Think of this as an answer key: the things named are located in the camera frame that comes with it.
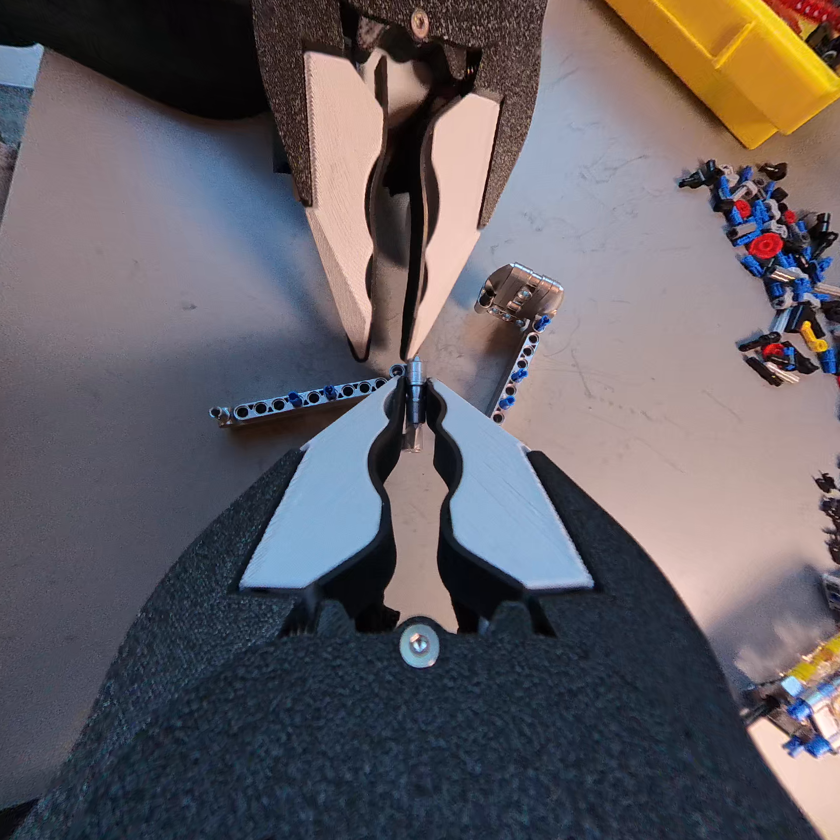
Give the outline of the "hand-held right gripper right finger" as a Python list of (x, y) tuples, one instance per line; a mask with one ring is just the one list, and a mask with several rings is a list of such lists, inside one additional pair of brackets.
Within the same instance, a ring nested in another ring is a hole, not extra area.
[(458, 623), (490, 622), (504, 602), (594, 589), (532, 451), (433, 377), (426, 419), (447, 488), (437, 569)]

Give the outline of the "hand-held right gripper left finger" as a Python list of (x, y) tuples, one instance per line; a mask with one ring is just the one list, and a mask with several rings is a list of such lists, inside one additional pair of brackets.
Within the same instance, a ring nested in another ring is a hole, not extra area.
[(340, 602), (350, 617), (382, 603), (396, 568), (385, 481), (403, 448), (403, 380), (327, 426), (301, 458), (239, 580), (241, 592)]

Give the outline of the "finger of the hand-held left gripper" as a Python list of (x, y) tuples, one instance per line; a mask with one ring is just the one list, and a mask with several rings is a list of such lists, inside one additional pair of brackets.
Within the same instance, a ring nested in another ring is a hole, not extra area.
[(409, 193), (411, 234), (401, 358), (411, 360), (441, 312), (480, 237), (500, 105), (475, 93), (429, 123)]
[(384, 111), (351, 62), (304, 55), (311, 170), (307, 219), (353, 357), (370, 352), (371, 179), (384, 144)]

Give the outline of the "long grey beam panel assembly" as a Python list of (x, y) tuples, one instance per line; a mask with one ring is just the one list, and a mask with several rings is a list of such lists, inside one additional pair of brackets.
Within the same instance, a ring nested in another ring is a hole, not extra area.
[(502, 426), (517, 401), (518, 388), (529, 376), (544, 331), (553, 323), (564, 300), (561, 284), (517, 262), (489, 275), (479, 291), (474, 310), (518, 334), (516, 352), (495, 398), (486, 409), (490, 420)]

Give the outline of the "silver curved toy panel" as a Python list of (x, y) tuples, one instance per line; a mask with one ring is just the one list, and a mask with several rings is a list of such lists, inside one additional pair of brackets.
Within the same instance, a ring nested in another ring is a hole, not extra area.
[(406, 390), (403, 450), (416, 454), (423, 450), (426, 422), (426, 376), (418, 354), (406, 362), (403, 380)]

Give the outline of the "grey desk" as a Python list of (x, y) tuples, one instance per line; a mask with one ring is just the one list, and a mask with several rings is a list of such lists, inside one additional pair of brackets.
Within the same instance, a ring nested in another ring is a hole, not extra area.
[[(769, 326), (702, 190), (714, 158), (785, 161), (838, 218), (838, 103), (744, 150), (602, 2), (552, 2), (532, 126), (421, 351), (481, 406), (516, 344), (474, 313), (517, 261), (560, 281), (506, 430), (633, 534), (733, 690), (832, 631), (813, 477), (834, 471), (837, 384), (774, 388), (737, 343)], [(158, 580), (327, 412), (223, 431), (210, 407), (351, 358), (265, 118), (189, 118), (44, 56), (2, 225), (2, 807), (73, 742)]]

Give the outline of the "black ribbed cloth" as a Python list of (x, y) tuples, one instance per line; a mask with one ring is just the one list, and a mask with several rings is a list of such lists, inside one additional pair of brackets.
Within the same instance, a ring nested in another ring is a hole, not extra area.
[(42, 45), (200, 118), (269, 109), (250, 2), (2, 1), (1, 42)]

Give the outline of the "yellow printed toy box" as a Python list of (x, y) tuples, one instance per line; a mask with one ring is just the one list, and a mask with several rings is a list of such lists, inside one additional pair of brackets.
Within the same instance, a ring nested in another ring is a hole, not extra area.
[(838, 100), (838, 73), (763, 1), (608, 1), (747, 149)]

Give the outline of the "pile of colourful toy pieces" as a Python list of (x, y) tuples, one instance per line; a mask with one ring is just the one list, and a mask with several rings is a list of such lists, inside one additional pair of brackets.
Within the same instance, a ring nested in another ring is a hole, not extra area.
[(770, 325), (739, 343), (742, 361), (767, 385), (817, 373), (839, 379), (838, 224), (831, 212), (799, 208), (784, 184), (787, 161), (731, 165), (708, 159), (675, 179), (707, 193), (709, 209), (740, 267), (758, 283)]

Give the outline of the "pile of black toy pieces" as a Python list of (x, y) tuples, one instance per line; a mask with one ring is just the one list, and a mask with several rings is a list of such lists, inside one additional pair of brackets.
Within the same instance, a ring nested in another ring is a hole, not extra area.
[(828, 525), (824, 528), (825, 544), (828, 553), (839, 565), (839, 477), (822, 471), (814, 477), (817, 488), (821, 491), (819, 509), (827, 518)]

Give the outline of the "pile of black red parts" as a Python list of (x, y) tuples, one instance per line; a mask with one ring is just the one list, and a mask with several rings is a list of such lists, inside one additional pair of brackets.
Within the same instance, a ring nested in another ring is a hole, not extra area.
[(839, 72), (838, 1), (764, 1), (818, 58)]

